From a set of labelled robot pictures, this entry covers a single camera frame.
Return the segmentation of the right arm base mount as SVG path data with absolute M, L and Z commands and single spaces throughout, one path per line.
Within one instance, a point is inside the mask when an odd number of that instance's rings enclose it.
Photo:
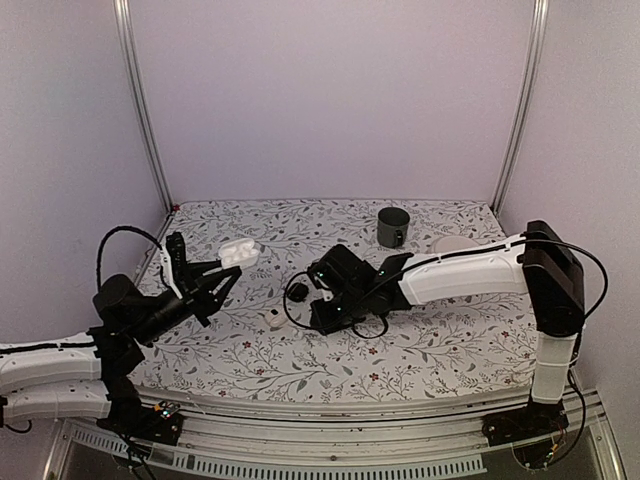
M 529 400 L 525 406 L 483 416 L 481 432 L 490 446 L 497 446 L 559 433 L 568 426 L 563 401 L 542 404 Z

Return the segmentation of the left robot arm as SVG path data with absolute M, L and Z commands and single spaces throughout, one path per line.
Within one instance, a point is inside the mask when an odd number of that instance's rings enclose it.
M 184 418 L 179 405 L 142 403 L 129 376 L 144 351 L 191 317 L 208 326 L 241 277 L 218 261 L 180 268 L 164 292 L 147 296 L 124 274 L 93 298 L 102 321 L 79 334 L 1 348 L 1 425 L 37 418 L 93 418 L 122 437 L 176 445 Z

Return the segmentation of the white earbud case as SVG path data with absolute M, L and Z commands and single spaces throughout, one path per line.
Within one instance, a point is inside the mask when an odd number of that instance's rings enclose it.
M 242 238 L 223 244 L 218 250 L 223 268 L 251 267 L 256 264 L 260 251 L 251 238 Z

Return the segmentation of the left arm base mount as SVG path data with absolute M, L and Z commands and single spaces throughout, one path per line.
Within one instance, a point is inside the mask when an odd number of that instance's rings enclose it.
M 163 401 L 148 407 L 138 399 L 113 401 L 108 415 L 96 421 L 104 430 L 169 446 L 178 444 L 183 424 L 177 404 Z

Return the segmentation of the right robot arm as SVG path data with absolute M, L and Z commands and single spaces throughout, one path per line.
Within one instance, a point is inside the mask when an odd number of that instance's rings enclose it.
M 500 242 L 445 253 L 399 253 L 374 267 L 342 244 L 306 271 L 323 297 L 311 304 L 311 326 L 323 335 L 366 315 L 379 319 L 467 296 L 527 297 L 538 332 L 531 403 L 517 427 L 537 436 L 552 424 L 586 320 L 584 269 L 544 221 Z

